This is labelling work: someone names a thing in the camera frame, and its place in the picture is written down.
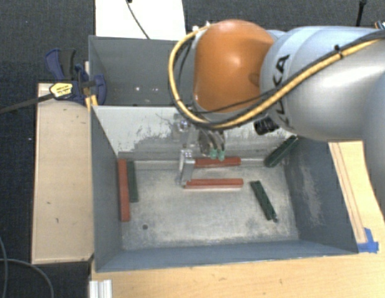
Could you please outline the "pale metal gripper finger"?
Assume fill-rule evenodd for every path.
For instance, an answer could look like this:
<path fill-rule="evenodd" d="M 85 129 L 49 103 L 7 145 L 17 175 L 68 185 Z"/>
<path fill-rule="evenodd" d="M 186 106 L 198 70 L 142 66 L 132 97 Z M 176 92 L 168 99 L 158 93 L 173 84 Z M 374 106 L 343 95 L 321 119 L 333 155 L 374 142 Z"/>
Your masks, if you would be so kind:
<path fill-rule="evenodd" d="M 183 181 L 183 169 L 184 169 L 184 162 L 186 158 L 186 150 L 181 149 L 179 152 L 179 159 L 178 159 L 178 174 L 176 177 L 176 182 L 178 185 L 182 185 Z"/>
<path fill-rule="evenodd" d="M 192 179 L 194 167 L 195 167 L 195 159 L 185 158 L 182 186 L 185 186 L 187 182 Z"/>

